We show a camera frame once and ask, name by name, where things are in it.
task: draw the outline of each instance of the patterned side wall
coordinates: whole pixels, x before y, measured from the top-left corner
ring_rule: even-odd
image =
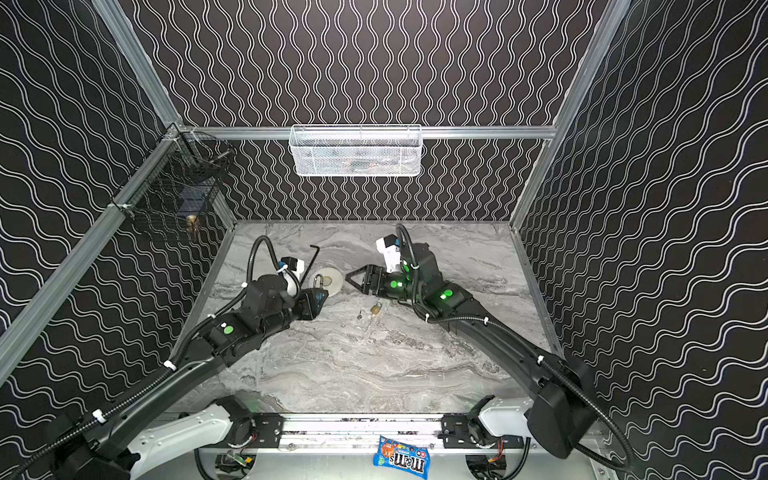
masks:
[[[768,3],[637,0],[521,235],[630,478],[768,477]]]
[[[0,333],[164,131],[89,0],[0,2]]]
[[[606,0],[121,0],[185,123],[552,124]]]
[[[288,143],[247,141],[223,192],[239,219],[509,220],[539,140],[426,141],[418,177],[300,177]]]
[[[168,358],[223,239],[208,218],[188,245],[124,223],[0,388],[0,478],[46,443],[57,415],[98,408]],[[31,476],[47,470],[43,459]]]

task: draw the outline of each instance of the black wall with white wavy lines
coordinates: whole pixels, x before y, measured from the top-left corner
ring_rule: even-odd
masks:
[[[768,3],[637,0],[521,235],[641,464],[768,476]]]
[[[606,0],[121,0],[185,123],[552,124]]]
[[[0,2],[0,333],[164,130],[90,0]],[[104,248],[0,386],[0,478],[55,416],[96,408],[167,358],[223,238],[211,221],[194,245],[125,225]]]
[[[418,177],[300,177],[285,141],[246,141],[222,191],[241,220],[511,217],[540,140],[426,141]]]

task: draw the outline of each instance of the white mesh basket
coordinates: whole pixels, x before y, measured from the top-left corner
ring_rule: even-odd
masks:
[[[288,145],[303,177],[414,177],[421,125],[293,125]]]

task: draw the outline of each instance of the blue m&m's bag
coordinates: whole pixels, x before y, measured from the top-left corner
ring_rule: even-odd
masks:
[[[373,456],[373,464],[378,467],[405,470],[426,479],[429,471],[429,452],[422,447],[380,437],[379,450]]]

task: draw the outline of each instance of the gray marble table surface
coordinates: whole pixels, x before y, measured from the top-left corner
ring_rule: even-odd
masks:
[[[426,242],[443,276],[469,290],[489,312],[549,349],[505,224],[407,223],[415,243]],[[394,223],[242,223],[205,304],[203,319],[234,297],[245,280],[253,241],[272,240],[278,258],[309,263],[307,277],[332,266],[348,273],[367,263],[384,265],[376,239]],[[266,247],[254,276],[272,273]],[[328,299],[312,322],[294,322],[262,348],[180,400],[171,411],[204,408],[237,393],[252,409],[278,412],[464,412],[485,395],[525,397],[517,383],[472,344],[418,320],[396,302],[363,296],[349,284]],[[362,318],[357,319],[362,310]]]

